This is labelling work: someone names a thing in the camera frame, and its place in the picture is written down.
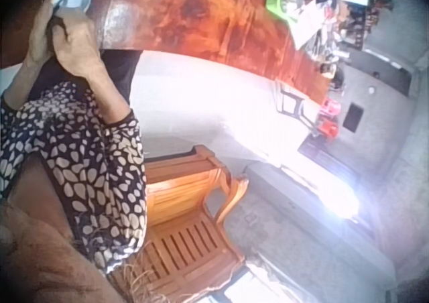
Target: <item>leg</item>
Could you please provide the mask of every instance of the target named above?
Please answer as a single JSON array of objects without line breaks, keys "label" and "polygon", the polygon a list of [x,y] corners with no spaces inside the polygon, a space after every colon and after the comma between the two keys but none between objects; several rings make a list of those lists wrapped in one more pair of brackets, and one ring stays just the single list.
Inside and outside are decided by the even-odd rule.
[{"label": "leg", "polygon": [[131,82],[140,55],[140,50],[105,50],[101,55],[110,78],[128,104]]}]

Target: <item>black and white patterned blouse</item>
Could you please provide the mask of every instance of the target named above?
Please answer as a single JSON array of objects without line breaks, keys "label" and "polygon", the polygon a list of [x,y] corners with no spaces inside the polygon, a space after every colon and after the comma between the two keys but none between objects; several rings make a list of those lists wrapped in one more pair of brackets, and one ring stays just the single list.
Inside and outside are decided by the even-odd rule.
[{"label": "black and white patterned blouse", "polygon": [[92,91],[77,90],[60,83],[19,111],[1,97],[0,198],[25,159],[39,155],[78,250],[107,274],[143,245],[143,148],[133,112],[105,125]]}]

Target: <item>red wooden tabletop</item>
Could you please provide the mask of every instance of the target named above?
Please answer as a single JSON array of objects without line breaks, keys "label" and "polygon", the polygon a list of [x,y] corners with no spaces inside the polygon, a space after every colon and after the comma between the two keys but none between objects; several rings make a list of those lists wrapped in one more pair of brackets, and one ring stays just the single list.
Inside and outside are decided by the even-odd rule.
[{"label": "red wooden tabletop", "polygon": [[[41,0],[25,0],[3,23],[1,67],[27,51]],[[282,80],[321,104],[328,81],[302,51],[295,51],[286,23],[265,0],[93,0],[104,49],[158,50],[234,66]]]}]

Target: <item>wooden armchair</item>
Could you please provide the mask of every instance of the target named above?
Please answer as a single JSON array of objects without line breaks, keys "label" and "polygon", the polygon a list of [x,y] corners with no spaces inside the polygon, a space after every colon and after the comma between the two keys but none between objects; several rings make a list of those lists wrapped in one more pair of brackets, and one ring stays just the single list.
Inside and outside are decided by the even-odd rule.
[{"label": "wooden armchair", "polygon": [[[232,178],[203,145],[187,154],[149,159],[145,167],[145,245],[129,258],[132,275],[125,273],[125,266],[115,270],[110,281],[127,293],[129,283],[145,275],[147,289],[171,302],[190,302],[222,287],[244,260],[228,240],[223,221],[243,197],[248,180]],[[227,198],[213,218],[205,198],[219,187]]]}]

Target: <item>green container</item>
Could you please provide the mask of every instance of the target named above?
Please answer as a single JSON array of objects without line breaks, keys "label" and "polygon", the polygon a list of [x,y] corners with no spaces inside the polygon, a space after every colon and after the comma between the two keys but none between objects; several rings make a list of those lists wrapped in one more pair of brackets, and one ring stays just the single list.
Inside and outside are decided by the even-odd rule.
[{"label": "green container", "polygon": [[267,0],[265,7],[280,19],[287,23],[296,23],[297,20],[284,13],[281,6],[282,0]]}]

